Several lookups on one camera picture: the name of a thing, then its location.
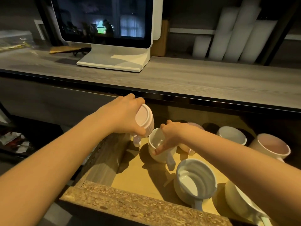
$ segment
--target monitor screen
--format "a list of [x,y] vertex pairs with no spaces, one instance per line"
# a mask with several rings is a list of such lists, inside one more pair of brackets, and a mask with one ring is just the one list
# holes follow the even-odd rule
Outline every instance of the monitor screen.
[[153,0],[51,0],[66,41],[148,48]]

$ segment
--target monitor stand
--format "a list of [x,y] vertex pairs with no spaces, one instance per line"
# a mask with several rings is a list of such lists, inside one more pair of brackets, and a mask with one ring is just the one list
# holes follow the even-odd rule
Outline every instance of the monitor stand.
[[91,51],[77,65],[140,72],[151,58],[150,48],[91,44]]

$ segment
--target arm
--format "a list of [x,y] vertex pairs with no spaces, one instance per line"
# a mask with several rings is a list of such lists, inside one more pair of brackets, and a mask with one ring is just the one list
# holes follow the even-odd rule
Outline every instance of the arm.
[[144,135],[135,116],[144,99],[118,97],[0,177],[0,225],[36,225],[85,157],[104,137]]
[[197,127],[167,122],[156,154],[183,143],[214,165],[273,220],[301,225],[301,171]]

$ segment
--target white monitor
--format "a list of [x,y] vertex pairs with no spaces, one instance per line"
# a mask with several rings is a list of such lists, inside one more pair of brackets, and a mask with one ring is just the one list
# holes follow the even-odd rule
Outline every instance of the white monitor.
[[51,2],[62,39],[91,44],[78,65],[140,72],[160,38],[163,0]]

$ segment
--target ceramic cup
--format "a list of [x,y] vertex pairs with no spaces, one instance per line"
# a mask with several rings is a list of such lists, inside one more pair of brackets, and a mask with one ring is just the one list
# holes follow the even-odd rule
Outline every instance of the ceramic cup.
[[[202,127],[201,125],[198,125],[198,124],[196,124],[196,123],[188,122],[187,124],[190,124],[190,125],[192,125],[192,126],[195,126],[195,127],[198,127],[198,128],[200,128],[200,129],[204,130],[203,127]],[[180,147],[183,151],[187,152],[189,156],[193,156],[194,153],[195,153],[194,150],[190,149],[190,148],[189,148],[188,146],[186,146],[185,144],[182,144],[182,143],[181,143],[181,144],[179,144],[179,147]]]
[[143,104],[141,108],[138,110],[136,114],[136,122],[139,126],[145,128],[146,133],[144,136],[138,136],[137,134],[133,134],[133,143],[135,147],[140,147],[141,145],[141,138],[148,137],[155,126],[153,120],[153,113],[151,109],[146,105]]
[[203,200],[211,198],[217,189],[213,171],[200,160],[184,159],[175,175],[174,187],[179,198],[202,211]]
[[246,144],[246,136],[238,129],[224,126],[216,133],[218,136],[242,145]]
[[153,154],[155,149],[163,143],[164,139],[165,137],[162,130],[160,128],[154,129],[148,137],[148,152],[155,161],[166,163],[168,169],[173,171],[175,169],[175,160],[172,156],[175,154],[177,147],[167,149],[157,156]]
[[237,215],[256,225],[262,221],[265,226],[272,226],[266,213],[231,181],[228,181],[225,185],[225,196],[228,206]]
[[266,133],[259,134],[249,147],[282,162],[290,154],[290,147],[283,140]]

